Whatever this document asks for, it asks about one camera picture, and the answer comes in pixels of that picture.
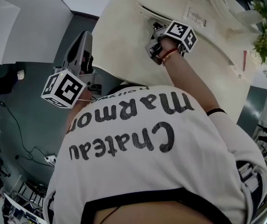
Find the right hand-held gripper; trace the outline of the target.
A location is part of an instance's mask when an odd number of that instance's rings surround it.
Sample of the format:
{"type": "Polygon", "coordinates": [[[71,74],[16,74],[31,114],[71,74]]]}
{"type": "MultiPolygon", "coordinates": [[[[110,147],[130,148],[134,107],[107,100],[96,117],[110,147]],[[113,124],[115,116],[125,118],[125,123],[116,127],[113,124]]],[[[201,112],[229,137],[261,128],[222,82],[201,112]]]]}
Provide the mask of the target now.
{"type": "Polygon", "coordinates": [[[173,39],[181,56],[191,52],[198,40],[193,29],[179,21],[172,21],[169,25],[165,25],[156,19],[149,19],[148,24],[152,27],[153,34],[145,49],[149,57],[158,65],[162,64],[162,59],[158,54],[162,50],[160,40],[163,38],[173,39]]]}

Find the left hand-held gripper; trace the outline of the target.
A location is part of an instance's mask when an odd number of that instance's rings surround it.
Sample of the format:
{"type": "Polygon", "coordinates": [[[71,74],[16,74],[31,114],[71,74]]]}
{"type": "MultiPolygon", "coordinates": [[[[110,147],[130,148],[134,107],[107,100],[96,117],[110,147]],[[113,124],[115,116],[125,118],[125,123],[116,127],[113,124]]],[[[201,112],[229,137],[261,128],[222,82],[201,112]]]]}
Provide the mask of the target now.
{"type": "Polygon", "coordinates": [[[73,108],[82,91],[94,84],[92,41],[89,31],[81,32],[74,39],[62,65],[53,68],[54,73],[48,77],[41,98],[59,108],[73,108]]]}

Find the person's right hand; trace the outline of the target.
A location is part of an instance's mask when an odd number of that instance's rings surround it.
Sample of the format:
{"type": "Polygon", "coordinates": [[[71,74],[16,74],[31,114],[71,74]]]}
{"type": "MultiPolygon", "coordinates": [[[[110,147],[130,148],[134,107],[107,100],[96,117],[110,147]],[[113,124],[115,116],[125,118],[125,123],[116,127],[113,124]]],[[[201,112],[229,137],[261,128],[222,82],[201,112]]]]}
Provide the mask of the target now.
{"type": "Polygon", "coordinates": [[[176,49],[178,47],[175,41],[170,37],[165,37],[160,40],[160,45],[162,48],[161,52],[158,54],[160,58],[162,58],[168,51],[176,49]]]}

